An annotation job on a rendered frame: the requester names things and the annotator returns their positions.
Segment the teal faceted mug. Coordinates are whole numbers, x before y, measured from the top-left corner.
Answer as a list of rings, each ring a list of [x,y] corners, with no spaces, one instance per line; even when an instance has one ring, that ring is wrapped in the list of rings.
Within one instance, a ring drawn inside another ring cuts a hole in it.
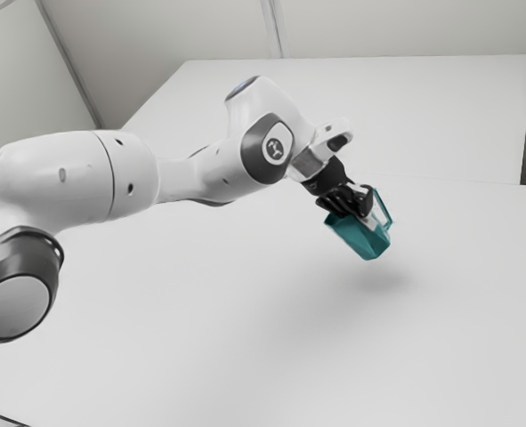
[[[393,224],[392,216],[377,190],[373,188],[371,193],[373,208],[365,218],[352,215],[340,218],[331,213],[324,220],[324,224],[365,261],[378,258],[389,248],[389,230]]]

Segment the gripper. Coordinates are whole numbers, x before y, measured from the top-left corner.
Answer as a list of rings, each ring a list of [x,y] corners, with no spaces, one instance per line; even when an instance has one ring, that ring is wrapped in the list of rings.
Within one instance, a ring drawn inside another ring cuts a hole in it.
[[[366,218],[373,209],[373,188],[350,179],[343,163],[332,157],[303,187],[316,197],[315,204],[324,210],[346,210],[356,218]]]

